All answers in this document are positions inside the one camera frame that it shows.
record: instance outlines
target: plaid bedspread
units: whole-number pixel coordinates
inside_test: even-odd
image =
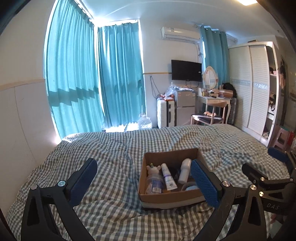
[[[182,126],[126,133],[83,133],[66,137],[37,167],[21,187],[7,214],[7,222],[20,240],[21,219],[29,188],[66,180],[88,158],[98,162],[98,172],[81,204],[74,208],[95,240],[193,240],[213,212],[206,202],[169,210],[144,210],[137,195],[141,162],[146,152],[200,148],[208,166],[220,180],[247,187],[241,171],[248,162],[269,179],[288,177],[286,167],[268,156],[267,148],[229,125]],[[52,207],[63,238],[70,240]],[[218,239],[230,227],[229,215]],[[267,230],[270,213],[266,213]]]

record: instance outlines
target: black backpack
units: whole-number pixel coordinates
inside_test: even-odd
[[[235,90],[235,88],[233,87],[233,85],[231,83],[224,83],[223,89],[224,90],[232,90],[233,91],[233,98],[237,97],[237,91]]]

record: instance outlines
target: blue label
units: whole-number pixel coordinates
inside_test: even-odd
[[[152,181],[152,192],[162,193],[163,192],[163,182],[158,180]]]

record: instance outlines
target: open cardboard box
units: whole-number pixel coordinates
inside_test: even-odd
[[[170,152],[145,153],[143,157],[138,194],[144,208],[160,208],[169,209],[191,205],[203,202],[205,199],[199,189],[181,191],[183,185],[176,182],[178,188],[168,191],[166,186],[161,194],[145,194],[145,184],[147,178],[146,166],[153,163],[159,166],[166,163],[168,167],[180,168],[182,161],[186,158],[191,160],[199,159],[207,167],[206,162],[197,148],[187,150],[177,150]],[[188,182],[194,182],[192,177],[188,178]]]

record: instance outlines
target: ceiling light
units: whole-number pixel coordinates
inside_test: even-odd
[[[257,3],[256,0],[237,0],[237,1],[239,1],[241,4],[243,4],[245,6]]]

